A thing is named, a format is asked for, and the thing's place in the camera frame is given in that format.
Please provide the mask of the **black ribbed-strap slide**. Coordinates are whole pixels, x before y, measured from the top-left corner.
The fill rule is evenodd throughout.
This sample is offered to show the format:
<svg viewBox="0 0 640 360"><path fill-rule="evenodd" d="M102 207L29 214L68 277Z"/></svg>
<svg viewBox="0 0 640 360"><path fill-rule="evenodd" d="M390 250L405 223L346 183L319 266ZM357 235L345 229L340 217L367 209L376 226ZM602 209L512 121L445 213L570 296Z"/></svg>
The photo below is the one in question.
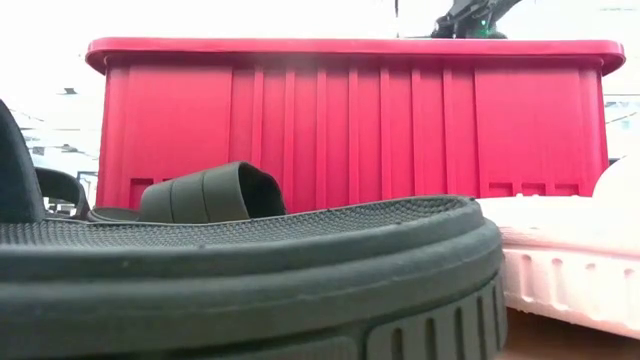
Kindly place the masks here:
<svg viewBox="0 0 640 360"><path fill-rule="evenodd" d="M234 162L146 188L137 210L101 207L90 222L205 224L287 213L274 177L247 162Z"/></svg>

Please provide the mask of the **pink slide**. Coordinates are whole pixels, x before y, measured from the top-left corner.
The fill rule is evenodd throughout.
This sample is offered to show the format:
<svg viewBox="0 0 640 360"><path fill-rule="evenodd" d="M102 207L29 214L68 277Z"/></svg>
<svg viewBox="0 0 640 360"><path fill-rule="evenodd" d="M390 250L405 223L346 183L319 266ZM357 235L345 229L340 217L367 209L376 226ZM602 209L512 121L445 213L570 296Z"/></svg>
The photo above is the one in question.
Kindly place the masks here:
<svg viewBox="0 0 640 360"><path fill-rule="evenodd" d="M503 237L508 307L640 340L640 151L590 196L486 198Z"/></svg>

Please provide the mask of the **red plastic bin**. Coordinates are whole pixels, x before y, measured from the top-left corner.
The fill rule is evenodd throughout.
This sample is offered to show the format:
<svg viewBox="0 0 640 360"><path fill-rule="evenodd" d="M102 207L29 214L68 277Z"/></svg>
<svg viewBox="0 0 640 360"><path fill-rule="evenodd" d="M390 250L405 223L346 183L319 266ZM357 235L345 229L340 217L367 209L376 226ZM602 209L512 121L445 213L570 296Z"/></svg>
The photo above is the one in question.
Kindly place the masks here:
<svg viewBox="0 0 640 360"><path fill-rule="evenodd" d="M101 38L97 201L235 161L292 212L424 194L588 196L611 40Z"/></svg>

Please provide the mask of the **black wide-strap slide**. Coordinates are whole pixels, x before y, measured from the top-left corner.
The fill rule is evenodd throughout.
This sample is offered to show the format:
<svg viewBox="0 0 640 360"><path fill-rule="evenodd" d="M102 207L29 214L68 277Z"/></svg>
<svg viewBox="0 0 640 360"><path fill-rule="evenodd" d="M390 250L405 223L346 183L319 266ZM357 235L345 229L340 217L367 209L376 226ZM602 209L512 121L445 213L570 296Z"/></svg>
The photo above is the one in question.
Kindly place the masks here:
<svg viewBox="0 0 640 360"><path fill-rule="evenodd" d="M0 360L494 360L502 239L469 197L205 224L43 197L0 100Z"/></svg>
<svg viewBox="0 0 640 360"><path fill-rule="evenodd" d="M45 212L47 218L87 219L90 206L84 187L75 177L55 169L36 167L35 171L43 197L66 201L73 204L76 208L74 215L47 210Z"/></svg>

